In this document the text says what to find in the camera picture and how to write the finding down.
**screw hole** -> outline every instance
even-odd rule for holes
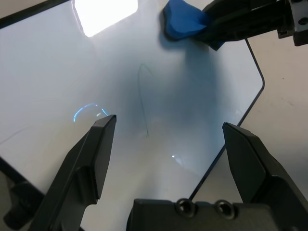
[[[233,219],[235,217],[235,211],[233,205],[227,201],[217,201],[215,203],[218,213],[220,213],[226,219]]]
[[[182,216],[191,218],[195,213],[195,205],[188,199],[179,199],[175,204],[176,210]]]
[[[308,18],[301,18],[299,21],[298,21],[298,24],[300,25],[306,25],[308,23]]]
[[[221,204],[221,205],[219,205],[219,209],[220,209],[220,211],[221,211],[224,215],[226,215],[226,216],[230,216],[230,215],[232,214],[232,209],[231,209],[230,206],[227,205],[227,204]]]

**beige surface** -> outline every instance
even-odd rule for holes
[[[265,89],[242,124],[261,138],[308,199],[308,45],[275,31],[249,42],[265,79]],[[241,201],[227,155],[214,167],[195,200]]]
[[[45,0],[0,0],[0,18],[44,1]]]

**white board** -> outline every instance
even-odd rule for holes
[[[238,124],[263,82],[245,41],[215,52],[166,40],[166,1],[102,2],[0,30],[0,155],[46,193],[94,121],[116,114],[102,199],[82,227],[121,231],[134,198],[191,195],[223,147],[223,122]]]

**glossy white surface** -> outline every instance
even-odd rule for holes
[[[262,79],[245,41],[219,52],[167,41],[166,1],[139,0],[120,22],[113,4],[101,28],[86,25],[101,20],[106,5],[86,1],[0,30],[0,154],[45,193],[94,121],[116,114],[102,199],[82,227],[121,231],[134,198],[190,196],[224,144],[223,122],[240,121]]]

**blue sponge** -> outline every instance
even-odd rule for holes
[[[210,23],[210,17],[183,0],[169,0],[164,8],[166,33],[179,40],[198,34]]]

